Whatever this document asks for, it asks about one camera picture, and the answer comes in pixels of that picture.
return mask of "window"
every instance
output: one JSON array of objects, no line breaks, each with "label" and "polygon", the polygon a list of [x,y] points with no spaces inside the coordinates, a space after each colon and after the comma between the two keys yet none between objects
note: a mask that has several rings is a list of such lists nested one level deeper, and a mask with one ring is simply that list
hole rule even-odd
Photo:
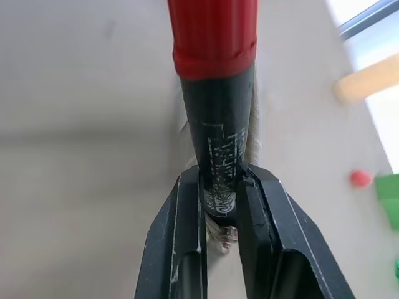
[{"label": "window", "polygon": [[[374,24],[362,25],[360,19],[353,22],[365,27],[354,30],[355,34],[345,35],[349,27],[341,27],[343,38],[348,37],[345,46],[355,70],[399,53],[399,1],[390,1],[390,5],[389,13]],[[399,173],[399,85],[372,95],[367,104],[392,170]]]}]

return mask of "red ball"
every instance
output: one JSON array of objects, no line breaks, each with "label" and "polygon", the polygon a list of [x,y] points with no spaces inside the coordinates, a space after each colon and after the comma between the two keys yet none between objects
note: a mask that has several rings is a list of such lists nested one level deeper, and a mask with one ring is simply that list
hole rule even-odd
[{"label": "red ball", "polygon": [[350,182],[355,187],[364,188],[369,187],[373,182],[373,175],[368,171],[355,170],[350,175]]}]

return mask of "red marker cap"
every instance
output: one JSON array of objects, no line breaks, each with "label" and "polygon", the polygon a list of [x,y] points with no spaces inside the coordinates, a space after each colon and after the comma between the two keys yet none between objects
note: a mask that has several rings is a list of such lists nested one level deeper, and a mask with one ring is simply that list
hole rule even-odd
[{"label": "red marker cap", "polygon": [[168,0],[173,60],[186,80],[225,78],[255,61],[257,0]]}]

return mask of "white surface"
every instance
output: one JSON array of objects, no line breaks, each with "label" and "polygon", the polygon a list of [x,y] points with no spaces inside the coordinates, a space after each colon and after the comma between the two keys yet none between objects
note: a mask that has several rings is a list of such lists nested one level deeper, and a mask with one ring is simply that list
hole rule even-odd
[{"label": "white surface", "polygon": [[[399,53],[399,11],[345,42],[356,69]],[[399,173],[399,85],[367,99],[394,173]]]},{"label": "white surface", "polygon": [[[373,191],[347,180],[389,166],[366,106],[331,96],[350,67],[327,8],[265,1],[259,19],[263,166],[357,298],[397,298],[397,238]],[[176,91],[166,2],[3,1],[0,38],[0,298],[130,298],[176,178],[160,138]],[[244,297],[237,256],[210,274],[210,298]]]}]

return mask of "green object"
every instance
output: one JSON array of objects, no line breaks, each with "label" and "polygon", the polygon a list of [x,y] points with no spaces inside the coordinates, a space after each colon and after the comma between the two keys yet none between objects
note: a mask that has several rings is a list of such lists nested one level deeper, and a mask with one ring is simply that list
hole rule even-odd
[{"label": "green object", "polygon": [[375,187],[392,229],[399,230],[399,174],[375,178]]},{"label": "green object", "polygon": [[399,281],[399,260],[395,262],[395,275],[397,276],[397,279]]}]

